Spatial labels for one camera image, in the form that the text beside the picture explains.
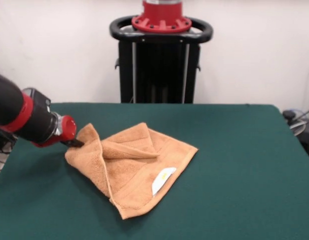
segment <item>white tag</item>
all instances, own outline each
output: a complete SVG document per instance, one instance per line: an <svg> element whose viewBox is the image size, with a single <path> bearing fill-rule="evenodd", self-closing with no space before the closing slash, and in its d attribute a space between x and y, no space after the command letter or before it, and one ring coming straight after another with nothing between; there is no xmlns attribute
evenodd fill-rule
<svg viewBox="0 0 309 240"><path fill-rule="evenodd" d="M174 174L177 169L175 167L168 167L163 169L158 176L156 176L155 180L152 184L152 195L155 196L157 192L163 187L168 178Z"/></svg>

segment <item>black metal frame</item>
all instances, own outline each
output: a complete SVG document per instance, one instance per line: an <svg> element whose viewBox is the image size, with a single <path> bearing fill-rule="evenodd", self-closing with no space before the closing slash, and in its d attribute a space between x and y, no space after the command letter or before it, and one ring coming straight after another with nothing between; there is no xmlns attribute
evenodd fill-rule
<svg viewBox="0 0 309 240"><path fill-rule="evenodd" d="M124 16L114 20L110 24L110 34L119 41L129 41L134 43L179 43L182 41L186 44L202 44L208 42L213 37L213 28L205 21L188 17L192 21L192 27L202 32L181 32L181 33L152 33L141 32L136 30L131 32L124 27L132 25L133 16Z"/></svg>
<svg viewBox="0 0 309 240"><path fill-rule="evenodd" d="M132 27L133 17L116 19L109 27L111 36L119 40L116 67L120 69L121 102L193 103L199 44L211 40L213 28L189 17L192 27L202 32L141 32Z"/></svg>

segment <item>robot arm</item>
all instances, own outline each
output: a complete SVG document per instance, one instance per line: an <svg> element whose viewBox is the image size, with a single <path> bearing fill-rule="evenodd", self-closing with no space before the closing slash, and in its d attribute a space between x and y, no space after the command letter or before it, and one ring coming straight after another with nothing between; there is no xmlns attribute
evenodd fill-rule
<svg viewBox="0 0 309 240"><path fill-rule="evenodd" d="M81 147L77 126L71 116L50 111L51 101L34 88L21 91L12 81L0 75L0 129L31 141L37 147L61 142Z"/></svg>

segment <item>orange towel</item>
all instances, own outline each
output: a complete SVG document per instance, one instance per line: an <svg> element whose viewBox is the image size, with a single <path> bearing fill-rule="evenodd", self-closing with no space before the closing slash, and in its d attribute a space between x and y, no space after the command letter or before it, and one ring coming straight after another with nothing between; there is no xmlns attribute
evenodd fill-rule
<svg viewBox="0 0 309 240"><path fill-rule="evenodd" d="M84 146L70 148L65 159L110 199L122 219L154 208L198 151L145 123L104 140L88 124L77 139Z"/></svg>

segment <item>green felt surface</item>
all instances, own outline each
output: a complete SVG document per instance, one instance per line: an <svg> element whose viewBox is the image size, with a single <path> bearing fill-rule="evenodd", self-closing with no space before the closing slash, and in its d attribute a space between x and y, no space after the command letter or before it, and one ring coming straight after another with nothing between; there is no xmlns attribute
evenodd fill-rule
<svg viewBox="0 0 309 240"><path fill-rule="evenodd" d="M147 215L119 213L64 159L19 140L0 174L0 240L309 240L309 158L268 105L55 104L106 138L140 122L199 148Z"/></svg>

